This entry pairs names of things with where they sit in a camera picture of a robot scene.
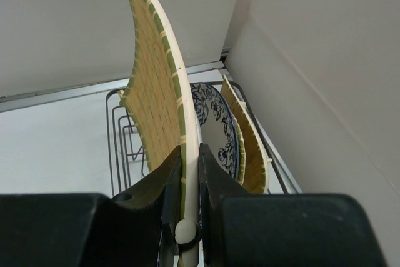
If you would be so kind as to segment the fan-shaped bamboo tray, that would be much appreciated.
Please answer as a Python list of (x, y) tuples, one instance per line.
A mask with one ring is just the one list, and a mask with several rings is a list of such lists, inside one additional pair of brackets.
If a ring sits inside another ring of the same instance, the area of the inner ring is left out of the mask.
[(226, 76), (223, 77), (221, 94), (226, 100), (234, 119), (237, 119), (244, 136), (246, 172), (242, 187), (253, 194), (266, 194), (269, 188), (268, 158), (247, 104), (236, 94)]

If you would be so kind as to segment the blue floral white plate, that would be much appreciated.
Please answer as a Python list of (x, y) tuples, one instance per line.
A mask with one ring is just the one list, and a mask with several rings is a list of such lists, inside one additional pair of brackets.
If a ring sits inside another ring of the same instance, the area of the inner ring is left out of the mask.
[(209, 146), (220, 167), (237, 180), (239, 139), (229, 105), (208, 83), (191, 83), (190, 87), (202, 142)]

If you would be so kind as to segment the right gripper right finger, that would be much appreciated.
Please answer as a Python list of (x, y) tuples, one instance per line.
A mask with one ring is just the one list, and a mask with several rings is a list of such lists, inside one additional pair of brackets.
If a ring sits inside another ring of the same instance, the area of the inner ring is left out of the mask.
[(199, 148), (205, 266), (386, 266), (363, 207), (345, 194), (255, 195)]

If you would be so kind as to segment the round bamboo plate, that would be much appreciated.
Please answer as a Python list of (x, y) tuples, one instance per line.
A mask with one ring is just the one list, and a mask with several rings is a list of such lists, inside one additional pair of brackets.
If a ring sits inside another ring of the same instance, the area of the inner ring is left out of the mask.
[(237, 182), (242, 186), (244, 184), (244, 176), (246, 172), (246, 149), (244, 145), (244, 136), (243, 132), (241, 131), (240, 125), (237, 121), (237, 119), (234, 119), (234, 124), (237, 132), (237, 139), (238, 139), (238, 145), (239, 145), (239, 162), (238, 162), (238, 167), (237, 167)]

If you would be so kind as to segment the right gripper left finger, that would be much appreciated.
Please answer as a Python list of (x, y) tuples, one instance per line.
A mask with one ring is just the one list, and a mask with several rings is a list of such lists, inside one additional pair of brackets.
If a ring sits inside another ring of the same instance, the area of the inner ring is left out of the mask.
[(181, 150), (108, 198), (1, 196), (2, 266), (172, 266), (178, 254)]

